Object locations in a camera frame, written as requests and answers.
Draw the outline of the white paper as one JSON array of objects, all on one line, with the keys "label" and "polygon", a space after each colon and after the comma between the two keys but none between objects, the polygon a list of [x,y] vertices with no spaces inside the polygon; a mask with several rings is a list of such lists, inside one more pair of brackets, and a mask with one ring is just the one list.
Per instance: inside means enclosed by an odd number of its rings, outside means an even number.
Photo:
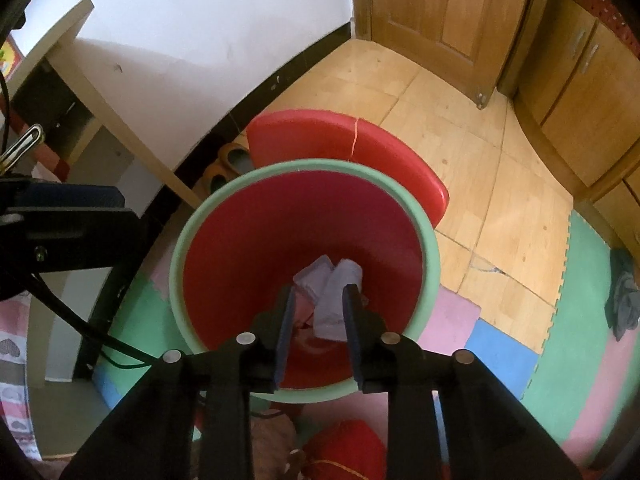
[{"label": "white paper", "polygon": [[354,260],[342,259],[330,272],[314,306],[314,336],[329,341],[346,341],[343,292],[349,285],[361,290],[362,269]]}]

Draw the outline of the pale purple box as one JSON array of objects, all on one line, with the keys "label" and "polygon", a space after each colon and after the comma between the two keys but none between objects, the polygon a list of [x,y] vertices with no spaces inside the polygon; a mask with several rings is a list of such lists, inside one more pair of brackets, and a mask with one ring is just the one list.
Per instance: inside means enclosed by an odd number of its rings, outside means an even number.
[{"label": "pale purple box", "polygon": [[334,269],[331,259],[322,255],[294,275],[294,285],[312,304],[316,304]]}]

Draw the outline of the metal clip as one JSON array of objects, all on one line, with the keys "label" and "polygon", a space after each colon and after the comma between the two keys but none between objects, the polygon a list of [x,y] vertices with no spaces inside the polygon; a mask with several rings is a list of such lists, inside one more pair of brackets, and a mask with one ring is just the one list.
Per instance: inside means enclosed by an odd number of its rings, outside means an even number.
[{"label": "metal clip", "polygon": [[32,148],[36,148],[43,140],[44,131],[42,125],[35,124],[27,128],[25,132],[1,154],[0,176],[3,177],[8,174]]}]

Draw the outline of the red bin with green rim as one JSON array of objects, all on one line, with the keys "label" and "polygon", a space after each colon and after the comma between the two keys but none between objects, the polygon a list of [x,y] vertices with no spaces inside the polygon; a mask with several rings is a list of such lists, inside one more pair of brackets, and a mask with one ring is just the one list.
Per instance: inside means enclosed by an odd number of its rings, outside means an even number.
[{"label": "red bin with green rim", "polygon": [[236,338],[276,312],[312,266],[360,266],[360,290],[386,327],[418,338],[439,291],[434,229],[412,194],[353,162],[280,162],[233,180],[182,229],[169,297],[202,389],[240,377]]}]

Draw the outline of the beige desk board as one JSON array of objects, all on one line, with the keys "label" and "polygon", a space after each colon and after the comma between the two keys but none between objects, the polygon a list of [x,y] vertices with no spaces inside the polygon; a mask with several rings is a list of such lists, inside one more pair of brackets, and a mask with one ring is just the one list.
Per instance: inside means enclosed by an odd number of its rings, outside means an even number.
[{"label": "beige desk board", "polygon": [[94,123],[98,128],[107,128],[154,177],[179,196],[180,200],[193,209],[198,208],[202,200],[139,139],[72,59],[70,46],[75,42],[78,32],[92,10],[91,0],[80,0],[63,15],[17,65],[8,81],[9,92],[17,92],[29,74],[45,58],[66,86],[93,114],[96,118]]}]

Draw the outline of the brown slipper lower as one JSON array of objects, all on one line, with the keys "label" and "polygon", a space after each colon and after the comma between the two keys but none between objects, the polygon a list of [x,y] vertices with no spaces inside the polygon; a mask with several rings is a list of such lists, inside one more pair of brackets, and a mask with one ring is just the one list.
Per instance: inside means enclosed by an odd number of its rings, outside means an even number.
[{"label": "brown slipper lower", "polygon": [[196,181],[193,191],[201,200],[206,200],[208,196],[218,191],[234,178],[234,173],[230,172],[219,160],[210,164]]}]

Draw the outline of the brown slipper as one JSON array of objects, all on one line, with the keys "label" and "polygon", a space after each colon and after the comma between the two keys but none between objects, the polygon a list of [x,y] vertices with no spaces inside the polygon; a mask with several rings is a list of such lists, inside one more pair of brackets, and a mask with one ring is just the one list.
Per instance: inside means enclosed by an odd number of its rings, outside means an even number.
[{"label": "brown slipper", "polygon": [[255,169],[250,151],[241,144],[224,144],[218,151],[218,159],[236,176],[242,176]]},{"label": "brown slipper", "polygon": [[201,200],[206,200],[208,196],[218,191],[234,178],[234,173],[230,172],[219,160],[210,164],[196,181],[193,191]]}]

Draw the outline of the colourful foam floor mat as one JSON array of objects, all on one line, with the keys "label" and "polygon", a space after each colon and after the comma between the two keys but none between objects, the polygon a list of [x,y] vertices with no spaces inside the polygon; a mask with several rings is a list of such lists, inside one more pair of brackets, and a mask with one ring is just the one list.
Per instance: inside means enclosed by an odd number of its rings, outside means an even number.
[{"label": "colourful foam floor mat", "polygon": [[[157,353],[185,349],[168,302],[168,263],[175,241],[165,244],[152,270],[141,270],[126,292],[111,334]],[[548,340],[540,356],[480,319],[480,307],[441,288],[433,322],[420,338],[424,348],[448,353],[464,346],[475,352],[517,396],[574,462],[587,466],[618,422],[639,429],[639,327],[618,341],[608,329],[604,305],[610,293],[611,251],[577,211],[570,215],[564,284]],[[142,376],[99,360],[93,382],[109,408]],[[307,406],[309,418],[369,417],[386,437],[383,399]]]}]

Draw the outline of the brown slipper upper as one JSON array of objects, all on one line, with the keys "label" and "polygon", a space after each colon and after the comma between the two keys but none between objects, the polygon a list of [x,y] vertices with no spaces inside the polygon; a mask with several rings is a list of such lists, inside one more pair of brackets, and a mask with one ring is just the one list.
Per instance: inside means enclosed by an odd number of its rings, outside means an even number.
[{"label": "brown slipper upper", "polygon": [[236,176],[242,176],[255,169],[250,151],[241,144],[224,144],[218,151],[218,159]]}]

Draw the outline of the red plastic stool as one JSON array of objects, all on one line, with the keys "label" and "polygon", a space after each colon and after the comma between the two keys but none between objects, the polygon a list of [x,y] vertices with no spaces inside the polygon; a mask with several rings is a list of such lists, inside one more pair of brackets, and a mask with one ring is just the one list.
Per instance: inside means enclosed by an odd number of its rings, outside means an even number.
[{"label": "red plastic stool", "polygon": [[449,204],[446,186],[407,144],[383,128],[329,110],[279,110],[246,127],[255,167],[297,159],[336,159],[373,168],[400,183],[422,206],[433,226]]}]

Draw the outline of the dark crumpled clothes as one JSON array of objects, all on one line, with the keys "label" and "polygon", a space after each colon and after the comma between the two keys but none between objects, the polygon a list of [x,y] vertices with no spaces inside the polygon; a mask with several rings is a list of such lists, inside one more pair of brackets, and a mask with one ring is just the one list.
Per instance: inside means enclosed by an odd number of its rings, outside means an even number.
[{"label": "dark crumpled clothes", "polygon": [[639,285],[634,259],[625,248],[610,253],[611,287],[605,304],[605,317],[616,341],[621,341],[639,325]]}]

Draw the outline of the wooden cabinet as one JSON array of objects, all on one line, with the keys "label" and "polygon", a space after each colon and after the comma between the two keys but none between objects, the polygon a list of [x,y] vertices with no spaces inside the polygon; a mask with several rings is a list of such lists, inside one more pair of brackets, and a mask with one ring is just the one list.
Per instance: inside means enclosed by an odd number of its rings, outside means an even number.
[{"label": "wooden cabinet", "polygon": [[514,112],[577,210],[639,255],[639,24],[617,0],[530,0]]}]

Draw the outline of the wooden door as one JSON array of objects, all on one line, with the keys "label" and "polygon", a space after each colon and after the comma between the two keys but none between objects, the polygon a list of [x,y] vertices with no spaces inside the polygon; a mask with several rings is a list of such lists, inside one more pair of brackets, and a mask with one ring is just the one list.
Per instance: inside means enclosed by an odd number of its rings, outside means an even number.
[{"label": "wooden door", "polygon": [[354,0],[355,34],[434,73],[485,108],[527,0]]}]

